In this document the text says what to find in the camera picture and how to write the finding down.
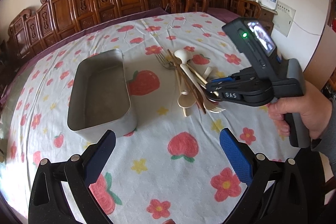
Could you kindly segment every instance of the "silver bolt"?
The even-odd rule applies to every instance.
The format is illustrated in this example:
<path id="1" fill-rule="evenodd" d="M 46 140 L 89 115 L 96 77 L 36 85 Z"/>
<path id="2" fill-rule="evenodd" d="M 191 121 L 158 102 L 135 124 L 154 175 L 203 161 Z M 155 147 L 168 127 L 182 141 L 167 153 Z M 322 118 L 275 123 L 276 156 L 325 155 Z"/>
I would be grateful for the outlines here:
<path id="1" fill-rule="evenodd" d="M 292 159 L 292 158 L 289 158 L 288 159 L 288 163 L 291 164 L 291 165 L 294 165 L 295 164 L 295 160 Z"/>
<path id="2" fill-rule="evenodd" d="M 263 154 L 257 154 L 257 159 L 258 160 L 264 160 L 265 159 L 265 156 Z"/>
<path id="3" fill-rule="evenodd" d="M 77 155 L 77 154 L 72 155 L 72 156 L 71 156 L 71 161 L 77 161 L 77 160 L 79 160 L 79 158 L 80 158 L 80 156 Z"/>
<path id="4" fill-rule="evenodd" d="M 40 165 L 45 165 L 45 164 L 47 164 L 48 163 L 48 160 L 47 159 L 42 159 L 41 161 L 40 161 Z"/>

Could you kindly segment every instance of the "gray sleeve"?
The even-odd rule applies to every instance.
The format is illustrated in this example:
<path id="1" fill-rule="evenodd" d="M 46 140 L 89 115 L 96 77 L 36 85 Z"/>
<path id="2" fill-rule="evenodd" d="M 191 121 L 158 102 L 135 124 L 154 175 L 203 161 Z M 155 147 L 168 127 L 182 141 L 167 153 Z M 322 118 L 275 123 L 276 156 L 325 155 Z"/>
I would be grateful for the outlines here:
<path id="1" fill-rule="evenodd" d="M 325 154 L 331 165 L 331 170 L 336 177 L 336 102 L 332 100 L 333 110 L 327 128 L 320 139 L 311 142 L 311 150 Z"/>

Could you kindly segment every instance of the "blue textured pad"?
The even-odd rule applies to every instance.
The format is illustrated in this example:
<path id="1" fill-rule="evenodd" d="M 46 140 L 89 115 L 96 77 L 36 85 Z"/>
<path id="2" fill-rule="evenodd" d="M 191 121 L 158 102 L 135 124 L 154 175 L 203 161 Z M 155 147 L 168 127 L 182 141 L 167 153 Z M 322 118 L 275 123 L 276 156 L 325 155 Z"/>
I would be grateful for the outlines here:
<path id="1" fill-rule="evenodd" d="M 252 183 L 252 166 L 240 151 L 238 142 L 233 140 L 234 136 L 230 136 L 231 132 L 228 128 L 224 128 L 219 135 L 219 143 L 226 157 L 228 158 L 233 170 L 236 172 L 239 180 L 246 183 L 249 187 Z"/>

